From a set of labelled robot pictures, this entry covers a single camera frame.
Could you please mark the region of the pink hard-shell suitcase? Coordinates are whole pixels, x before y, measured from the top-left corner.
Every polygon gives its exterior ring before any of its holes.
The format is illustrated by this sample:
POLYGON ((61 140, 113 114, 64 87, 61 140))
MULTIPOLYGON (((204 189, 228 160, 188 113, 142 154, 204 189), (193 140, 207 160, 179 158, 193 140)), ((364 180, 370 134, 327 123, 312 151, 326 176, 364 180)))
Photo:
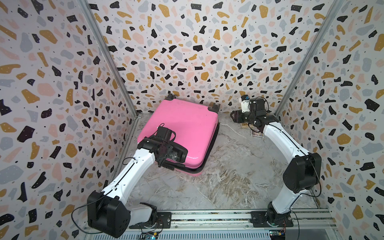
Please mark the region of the pink hard-shell suitcase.
POLYGON ((188 150, 186 161, 181 164, 165 161, 162 166, 191 176, 199 176, 207 163, 220 128, 219 104, 211 107, 178 100, 169 94, 152 114, 138 137, 138 143, 144 138, 156 136, 159 126, 176 133, 175 143, 188 150))

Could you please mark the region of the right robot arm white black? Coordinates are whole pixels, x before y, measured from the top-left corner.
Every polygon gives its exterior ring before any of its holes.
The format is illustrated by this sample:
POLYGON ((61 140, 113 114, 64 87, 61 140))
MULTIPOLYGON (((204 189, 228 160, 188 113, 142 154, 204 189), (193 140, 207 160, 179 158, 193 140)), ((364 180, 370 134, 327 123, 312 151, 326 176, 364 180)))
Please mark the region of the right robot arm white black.
POLYGON ((268 204, 265 216, 257 223, 272 227, 289 226, 291 208, 301 196, 310 196, 308 190, 320 183, 322 157, 300 146, 284 130, 274 115, 257 116, 256 112, 233 111, 230 117, 235 123, 255 127, 269 138, 283 154, 288 166, 283 173, 284 185, 278 196, 268 204))

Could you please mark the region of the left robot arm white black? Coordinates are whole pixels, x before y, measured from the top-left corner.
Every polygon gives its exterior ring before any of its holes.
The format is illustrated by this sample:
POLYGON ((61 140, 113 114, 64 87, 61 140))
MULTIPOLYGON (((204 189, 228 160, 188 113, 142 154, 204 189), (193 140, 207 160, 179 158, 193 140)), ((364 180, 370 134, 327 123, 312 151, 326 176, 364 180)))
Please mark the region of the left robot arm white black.
POLYGON ((186 158, 183 146, 160 138, 144 138, 139 142, 134 156, 118 176, 101 192, 92 192, 87 199, 89 227, 114 238, 119 238, 127 228, 157 226, 157 207, 147 203, 126 207, 129 196, 154 163, 162 166, 171 158, 186 158))

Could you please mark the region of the playing card deck box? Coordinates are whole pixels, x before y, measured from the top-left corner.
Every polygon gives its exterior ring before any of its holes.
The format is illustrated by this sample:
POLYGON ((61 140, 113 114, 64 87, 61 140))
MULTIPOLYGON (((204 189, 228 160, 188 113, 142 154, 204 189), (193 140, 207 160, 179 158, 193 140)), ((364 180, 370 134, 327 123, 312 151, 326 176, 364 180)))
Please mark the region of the playing card deck box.
POLYGON ((251 136, 262 139, 264 137, 264 134, 262 132, 255 132, 255 131, 251 130, 251 136))

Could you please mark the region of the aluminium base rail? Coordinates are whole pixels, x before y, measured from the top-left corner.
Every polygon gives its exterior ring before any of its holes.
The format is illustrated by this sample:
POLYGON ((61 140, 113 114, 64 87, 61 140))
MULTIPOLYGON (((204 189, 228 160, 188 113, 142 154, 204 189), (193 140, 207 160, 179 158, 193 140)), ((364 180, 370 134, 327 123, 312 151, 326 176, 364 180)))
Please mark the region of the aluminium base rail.
POLYGON ((326 209, 294 209, 279 226, 264 221, 264 210, 168 210, 154 227, 131 227, 121 240, 340 240, 326 209))

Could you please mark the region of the left aluminium corner post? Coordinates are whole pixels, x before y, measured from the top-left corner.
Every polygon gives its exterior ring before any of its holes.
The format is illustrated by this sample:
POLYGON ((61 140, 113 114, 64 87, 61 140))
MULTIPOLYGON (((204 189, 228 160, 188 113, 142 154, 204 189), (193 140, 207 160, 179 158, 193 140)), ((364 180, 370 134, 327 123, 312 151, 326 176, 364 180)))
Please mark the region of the left aluminium corner post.
POLYGON ((128 93, 126 87, 125 87, 125 84, 124 84, 124 82, 122 80, 122 77, 119 74, 119 71, 118 71, 118 69, 116 67, 116 64, 115 64, 115 62, 114 62, 114 60, 113 60, 113 58, 112 58, 112 56, 110 54, 108 45, 104 41, 102 32, 100 31, 98 23, 97 23, 96 19, 94 18, 94 15, 93 15, 93 13, 91 11, 89 3, 86 0, 79 0, 78 3, 80 5, 80 8, 81 8, 84 16, 85 16, 85 19, 86 19, 87 23, 89 24, 89 27, 90 27, 91 31, 93 32, 93 34, 95 36, 96 42, 99 45, 101 53, 105 57, 106 63, 108 65, 108 67, 110 68, 110 70, 111 70, 111 72, 112 72, 112 74, 113 74, 113 76, 114 76, 114 78, 115 78, 115 80, 117 82, 117 85, 118 85, 119 89, 122 92, 122 96, 124 97, 125 102, 127 104, 127 108, 129 110, 129 114, 135 120, 138 117, 137 111, 134 108, 134 105, 133 105, 133 103, 131 101, 131 98, 129 96, 129 93, 128 93))

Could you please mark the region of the aluminium corner post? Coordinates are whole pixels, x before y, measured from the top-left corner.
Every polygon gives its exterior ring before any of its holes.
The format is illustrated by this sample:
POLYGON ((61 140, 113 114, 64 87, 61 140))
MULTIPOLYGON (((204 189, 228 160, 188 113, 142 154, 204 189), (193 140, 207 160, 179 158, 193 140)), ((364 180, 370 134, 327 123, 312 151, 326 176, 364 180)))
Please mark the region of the aluminium corner post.
POLYGON ((129 96, 129 93, 128 93, 126 87, 125 87, 125 84, 124 84, 124 82, 122 80, 122 77, 119 74, 119 71, 118 71, 118 69, 116 67, 116 64, 115 64, 115 62, 114 62, 114 60, 113 60, 113 58, 112 58, 112 56, 110 54, 108 45, 104 41, 102 32, 100 31, 98 23, 97 23, 96 19, 94 18, 94 15, 93 15, 93 13, 91 11, 89 3, 86 0, 79 0, 78 3, 80 5, 80 8, 81 8, 84 16, 85 16, 85 19, 86 19, 87 23, 89 24, 89 27, 90 27, 91 31, 93 32, 93 34, 95 36, 96 42, 99 45, 101 53, 105 57, 106 63, 108 65, 108 67, 110 68, 110 70, 111 70, 111 72, 112 72, 112 74, 113 74, 113 76, 114 76, 114 78, 115 78, 115 80, 117 82, 117 85, 118 85, 119 89, 122 92, 122 96, 124 97, 125 102, 127 104, 127 108, 129 110, 129 114, 135 120, 138 117, 137 111, 134 108, 134 105, 133 105, 133 103, 131 101, 131 98, 129 96))
POLYGON ((342 0, 334 0, 329 8, 329 11, 327 12, 326 18, 323 21, 322 25, 319 28, 318 33, 316 34, 314 41, 311 43, 307 53, 305 54, 302 62, 299 64, 299 68, 296 71, 293 80, 287 87, 287 91, 283 96, 283 99, 281 100, 277 110, 275 111, 275 116, 277 117, 280 115, 284 109, 285 104, 289 100, 289 97, 291 93, 294 91, 295 86, 299 82, 302 74, 304 73, 307 65, 310 63, 311 59, 314 57, 315 53, 317 52, 317 48, 322 42, 322 39, 324 38, 325 34, 327 33, 329 27, 331 26, 333 20, 335 19, 338 11, 341 9, 343 4, 342 0))

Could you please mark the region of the right aluminium corner post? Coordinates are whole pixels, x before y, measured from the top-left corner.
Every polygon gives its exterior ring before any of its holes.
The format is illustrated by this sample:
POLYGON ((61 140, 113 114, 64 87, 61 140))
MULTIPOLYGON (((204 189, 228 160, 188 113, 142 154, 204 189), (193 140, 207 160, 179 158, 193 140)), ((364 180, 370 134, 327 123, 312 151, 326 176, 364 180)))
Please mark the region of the right aluminium corner post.
POLYGON ((275 116, 277 117, 280 115, 284 109, 285 104, 289 100, 289 97, 291 93, 294 91, 295 86, 299 82, 302 74, 304 73, 307 65, 310 63, 311 59, 314 57, 315 53, 317 52, 317 48, 322 42, 322 39, 324 38, 325 34, 327 33, 329 27, 331 26, 333 20, 335 19, 338 11, 341 9, 343 4, 342 0, 334 0, 329 8, 329 11, 327 12, 326 18, 323 21, 322 25, 319 28, 318 33, 316 34, 314 41, 311 43, 307 53, 305 54, 302 62, 299 64, 299 68, 296 71, 293 80, 287 87, 287 91, 283 96, 283 99, 281 100, 277 110, 275 111, 275 116))

